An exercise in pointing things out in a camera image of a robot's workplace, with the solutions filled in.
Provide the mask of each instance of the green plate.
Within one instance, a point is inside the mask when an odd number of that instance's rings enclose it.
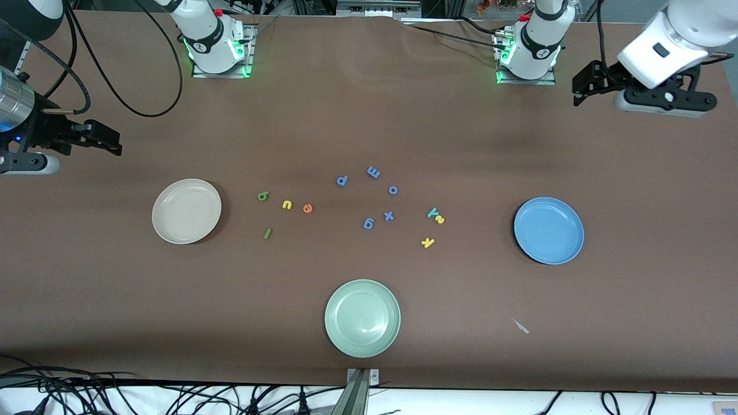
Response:
[[[390,347],[400,331],[400,306],[392,292],[376,281],[349,281],[328,300],[325,330],[334,346],[349,356],[376,356]]]

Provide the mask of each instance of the small paper scrap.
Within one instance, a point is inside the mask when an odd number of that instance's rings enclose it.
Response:
[[[523,333],[528,334],[528,333],[531,332],[530,330],[526,329],[524,325],[518,323],[517,320],[515,320],[514,318],[512,318],[512,320],[515,322],[515,324],[517,324],[517,328],[518,329],[521,329],[523,331]]]

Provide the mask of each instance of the white floor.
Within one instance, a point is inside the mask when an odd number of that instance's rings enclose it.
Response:
[[[241,407],[245,407],[251,397],[252,388],[239,387],[238,395]],[[306,388],[306,392],[318,391],[322,387]],[[205,393],[214,394],[221,387],[211,388]],[[138,415],[165,415],[179,393],[154,386],[133,386],[122,388],[125,397]],[[273,402],[288,394],[299,392],[299,388],[285,386],[270,393],[259,405],[267,408]],[[308,398],[310,408],[332,406],[338,400],[341,391],[332,391]],[[544,391],[450,391],[432,389],[374,389],[369,398],[367,415],[387,415],[394,411],[398,415],[430,415],[430,414],[489,414],[489,415],[536,415],[543,411],[554,392]],[[648,393],[617,393],[618,404],[622,415],[645,415],[651,395]],[[32,411],[45,395],[35,388],[6,388],[0,390],[0,415],[13,415],[21,411]],[[119,415],[133,415],[134,412],[120,399],[115,390],[108,390],[108,396],[114,410]],[[236,395],[229,391],[221,395],[234,404]],[[179,410],[179,414],[192,414],[195,406],[205,398],[195,398]],[[733,408],[738,408],[738,397],[699,394],[659,394],[652,415],[713,415],[713,402],[734,401]],[[68,405],[78,414],[82,408],[74,397],[69,397]],[[265,411],[272,415],[275,408]],[[291,409],[297,410],[297,404]],[[198,414],[226,415],[229,407],[223,404],[205,405]],[[714,415],[728,415],[729,412],[717,411]],[[550,415],[609,415],[600,403],[598,392],[564,392],[549,412]],[[50,402],[44,415],[63,415],[61,405]]]

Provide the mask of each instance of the brown table surface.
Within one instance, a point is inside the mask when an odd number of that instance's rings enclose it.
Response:
[[[146,16],[79,15],[121,95],[165,108],[175,66]],[[606,26],[612,62],[638,30]],[[120,131],[123,156],[75,148],[56,176],[0,180],[2,351],[157,379],[338,384],[364,366],[394,386],[735,390],[738,113],[723,70],[703,70],[720,104],[699,120],[617,112],[612,95],[574,108],[596,27],[565,41],[557,86],[497,85],[484,47],[388,18],[279,18],[252,78],[186,77],[156,119],[127,112],[81,52],[93,104],[79,120]],[[65,58],[64,27],[46,45]],[[39,92],[59,73],[38,50],[24,70]],[[71,80],[53,98],[82,103]],[[151,207],[188,177],[220,190],[224,215],[205,241],[168,244]],[[512,219],[536,196],[581,216],[572,262],[518,248]],[[366,360],[323,328],[355,278],[385,284],[402,312],[396,342]]]

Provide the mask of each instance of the white plate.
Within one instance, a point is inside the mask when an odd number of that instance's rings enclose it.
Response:
[[[210,233],[221,217],[221,197],[208,182],[174,182],[156,198],[151,211],[154,230],[167,242],[191,244]]]

